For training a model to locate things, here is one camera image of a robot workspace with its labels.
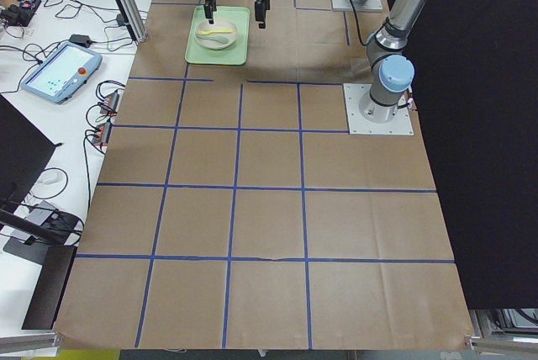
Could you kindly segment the yellow plastic fork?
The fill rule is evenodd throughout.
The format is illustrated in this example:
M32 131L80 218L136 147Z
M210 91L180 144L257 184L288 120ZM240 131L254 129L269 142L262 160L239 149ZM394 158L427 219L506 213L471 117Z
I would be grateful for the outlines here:
M200 35L210 35L210 34L232 34L234 33L233 29L213 29L213 30L199 30L197 34Z

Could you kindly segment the white round plate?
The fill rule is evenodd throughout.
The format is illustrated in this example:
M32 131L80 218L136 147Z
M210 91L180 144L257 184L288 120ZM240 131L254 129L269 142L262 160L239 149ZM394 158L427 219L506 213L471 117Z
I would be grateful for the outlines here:
M194 39L210 50L222 50L235 43L239 35L237 26L228 19L203 21L195 27Z

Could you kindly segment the teal plastic spoon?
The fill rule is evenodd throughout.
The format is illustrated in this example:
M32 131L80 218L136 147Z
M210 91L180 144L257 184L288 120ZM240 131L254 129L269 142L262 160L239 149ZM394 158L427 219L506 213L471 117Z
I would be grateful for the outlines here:
M230 40L224 36L209 36L203 39L209 48L225 48L230 44Z

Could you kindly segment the mint green plastic tray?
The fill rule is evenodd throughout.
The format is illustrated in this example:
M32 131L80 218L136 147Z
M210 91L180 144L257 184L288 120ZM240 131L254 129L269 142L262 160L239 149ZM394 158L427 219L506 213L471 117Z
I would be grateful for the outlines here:
M248 50L250 10L244 7L221 6L214 12L214 24L205 17L203 6L197 6L187 41L185 60L191 64L240 66L245 64ZM232 30L210 37L226 37L226 44L198 37L200 31Z

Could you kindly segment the black power adapter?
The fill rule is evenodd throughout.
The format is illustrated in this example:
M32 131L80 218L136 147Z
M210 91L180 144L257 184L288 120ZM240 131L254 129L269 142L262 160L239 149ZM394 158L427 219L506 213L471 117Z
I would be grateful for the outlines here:
M72 34L69 38L72 44L79 45L81 47L89 48L92 44L92 40L88 35L84 34Z

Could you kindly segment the near teach pendant tablet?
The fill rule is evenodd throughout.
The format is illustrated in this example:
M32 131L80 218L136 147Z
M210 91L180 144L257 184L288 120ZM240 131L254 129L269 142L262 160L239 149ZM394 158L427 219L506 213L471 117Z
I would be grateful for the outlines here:
M71 98L101 66L100 53L65 41L22 82L21 88L49 102Z

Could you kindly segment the black monitor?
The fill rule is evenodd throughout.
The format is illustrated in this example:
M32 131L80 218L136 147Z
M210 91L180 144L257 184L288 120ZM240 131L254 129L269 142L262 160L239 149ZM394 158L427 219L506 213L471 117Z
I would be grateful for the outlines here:
M50 141L6 98L1 98L1 226L13 233L3 251L43 264L52 246L64 246L82 221L42 201L29 206L21 218L15 214L55 152Z

